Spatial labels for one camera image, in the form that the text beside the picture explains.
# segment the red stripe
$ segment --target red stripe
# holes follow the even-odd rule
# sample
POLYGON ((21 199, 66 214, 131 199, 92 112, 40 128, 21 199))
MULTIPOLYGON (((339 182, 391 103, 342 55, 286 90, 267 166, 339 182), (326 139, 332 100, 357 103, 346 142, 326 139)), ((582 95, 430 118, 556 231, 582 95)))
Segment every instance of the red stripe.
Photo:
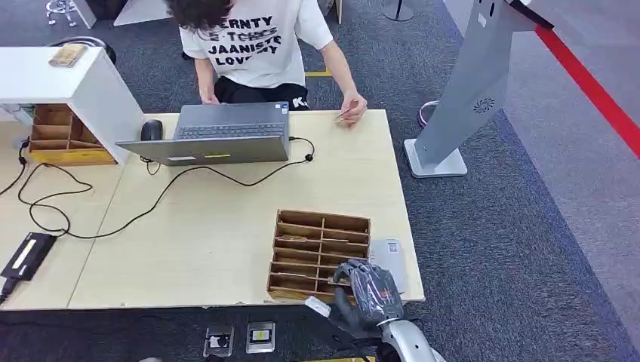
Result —
POLYGON ((635 156, 640 158, 640 127, 618 106, 616 101, 552 30, 537 26, 536 33, 578 84, 582 92, 631 148, 635 156))

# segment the computer mouse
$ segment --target computer mouse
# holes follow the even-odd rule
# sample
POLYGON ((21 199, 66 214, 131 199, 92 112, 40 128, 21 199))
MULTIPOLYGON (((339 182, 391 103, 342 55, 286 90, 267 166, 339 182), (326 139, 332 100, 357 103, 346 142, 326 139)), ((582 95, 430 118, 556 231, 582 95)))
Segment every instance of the computer mouse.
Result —
POLYGON ((162 134, 162 122, 157 119, 150 119, 142 126, 140 140, 159 141, 162 140, 162 134))

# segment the speaker grille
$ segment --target speaker grille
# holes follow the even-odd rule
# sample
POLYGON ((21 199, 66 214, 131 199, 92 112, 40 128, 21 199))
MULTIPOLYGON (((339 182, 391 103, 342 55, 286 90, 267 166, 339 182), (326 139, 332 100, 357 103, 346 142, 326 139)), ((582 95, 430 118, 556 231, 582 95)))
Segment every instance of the speaker grille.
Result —
POLYGON ((482 113, 489 112, 495 105, 496 101, 493 98, 482 98, 473 106, 473 112, 481 115, 482 113))

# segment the laptop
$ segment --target laptop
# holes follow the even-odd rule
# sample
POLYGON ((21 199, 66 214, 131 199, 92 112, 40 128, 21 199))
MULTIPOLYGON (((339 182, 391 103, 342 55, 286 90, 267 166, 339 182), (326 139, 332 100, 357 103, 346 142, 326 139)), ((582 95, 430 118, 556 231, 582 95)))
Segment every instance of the laptop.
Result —
POLYGON ((172 140, 115 144, 166 166, 287 161, 288 103, 183 106, 172 140))

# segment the pole base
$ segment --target pole base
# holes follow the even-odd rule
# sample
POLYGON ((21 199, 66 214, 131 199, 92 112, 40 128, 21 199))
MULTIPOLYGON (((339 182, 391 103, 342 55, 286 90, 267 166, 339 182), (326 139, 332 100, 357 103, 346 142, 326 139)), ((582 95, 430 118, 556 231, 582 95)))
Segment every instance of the pole base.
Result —
POLYGON ((383 14, 385 17, 393 21, 407 21, 414 17, 414 11, 406 5, 402 5, 400 7, 400 14, 398 14, 398 4, 391 4, 386 6, 383 9, 383 14))
POLYGON ((405 152, 411 166, 411 174, 417 179, 426 177, 464 176, 467 169, 458 149, 455 149, 447 158, 436 166, 422 167, 415 147, 416 139, 405 140, 405 152))

